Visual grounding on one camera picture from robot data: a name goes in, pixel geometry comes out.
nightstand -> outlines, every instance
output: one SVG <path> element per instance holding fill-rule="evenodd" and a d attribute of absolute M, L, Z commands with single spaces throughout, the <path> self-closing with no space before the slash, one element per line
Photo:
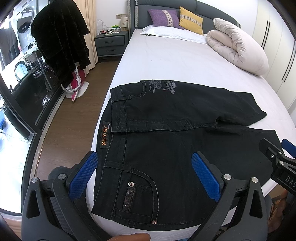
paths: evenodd
<path fill-rule="evenodd" d="M 100 57 L 122 56 L 128 45 L 128 31 L 113 33 L 111 35 L 99 34 L 94 38 L 96 52 Z"/>

human hand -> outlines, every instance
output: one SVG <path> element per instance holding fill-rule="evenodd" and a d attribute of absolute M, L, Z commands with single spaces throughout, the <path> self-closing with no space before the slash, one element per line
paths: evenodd
<path fill-rule="evenodd" d="M 268 232 L 276 230 L 282 222 L 283 210 L 286 208 L 286 197 L 288 191 L 284 190 L 283 193 L 279 196 L 279 200 L 273 203 L 271 207 L 271 213 L 268 219 Z"/>
<path fill-rule="evenodd" d="M 120 235 L 113 237 L 108 241 L 150 241 L 150 235 L 146 233 Z"/>

black fur coat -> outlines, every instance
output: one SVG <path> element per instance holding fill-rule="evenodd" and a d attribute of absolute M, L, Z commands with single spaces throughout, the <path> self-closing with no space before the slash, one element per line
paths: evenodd
<path fill-rule="evenodd" d="M 90 64 L 84 39 L 88 33 L 83 16 L 72 0 L 53 1 L 32 22 L 31 34 L 64 87 L 73 79 L 75 63 L 79 62 L 81 69 Z"/>

hanging clothes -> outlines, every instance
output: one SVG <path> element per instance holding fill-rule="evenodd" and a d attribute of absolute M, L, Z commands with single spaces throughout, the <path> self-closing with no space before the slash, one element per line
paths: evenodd
<path fill-rule="evenodd" d="M 201 224 L 216 202 L 193 169 L 197 151 L 222 174 L 257 177 L 261 185 L 270 179 L 259 142 L 281 143 L 274 130 L 247 127 L 266 116 L 252 94 L 171 80 L 110 92 L 97 138 L 93 214 L 149 231 Z"/>
<path fill-rule="evenodd" d="M 31 34 L 38 49 L 65 88 L 73 79 L 75 63 L 80 64 L 80 69 L 90 64 L 84 39 L 88 33 L 83 16 L 72 0 L 53 1 L 32 23 Z"/>
<path fill-rule="evenodd" d="M 0 29 L 0 57 L 1 67 L 4 70 L 5 66 L 10 64 L 18 55 L 18 40 L 12 27 Z"/>

wardrobe door handle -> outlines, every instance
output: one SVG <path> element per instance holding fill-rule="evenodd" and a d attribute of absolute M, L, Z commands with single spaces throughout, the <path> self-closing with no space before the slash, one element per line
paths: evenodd
<path fill-rule="evenodd" d="M 268 37 L 268 34 L 269 34 L 269 29 L 270 29 L 270 21 L 268 21 L 267 20 L 267 26 L 266 26 L 266 30 L 265 30 L 265 35 L 264 35 L 264 37 L 266 37 L 265 38 L 265 42 L 264 42 L 264 39 L 263 39 L 263 42 L 264 42 L 264 45 L 263 45 L 263 43 L 262 43 L 262 45 L 263 45 L 263 49 L 265 48 L 265 44 L 266 44 L 266 42 L 267 42 L 267 37 Z"/>
<path fill-rule="evenodd" d="M 264 37 L 263 37 L 263 41 L 262 41 L 261 47 L 263 47 L 264 40 L 265 40 L 265 37 L 266 37 L 267 28 L 268 28 L 268 22 L 269 22 L 269 21 L 267 20 L 267 24 L 266 24 L 265 33 L 264 33 Z"/>
<path fill-rule="evenodd" d="M 293 52 L 292 52 L 292 55 L 291 55 L 291 58 L 290 58 L 290 61 L 289 61 L 289 64 L 288 64 L 288 67 L 286 69 L 286 72 L 282 78 L 282 80 L 284 80 L 284 83 L 286 82 L 286 79 L 288 78 L 288 75 L 290 73 L 290 70 L 292 68 L 292 65 L 294 63 L 294 59 L 295 59 L 295 55 L 296 55 L 296 42 L 294 42 L 294 46 L 293 46 Z"/>

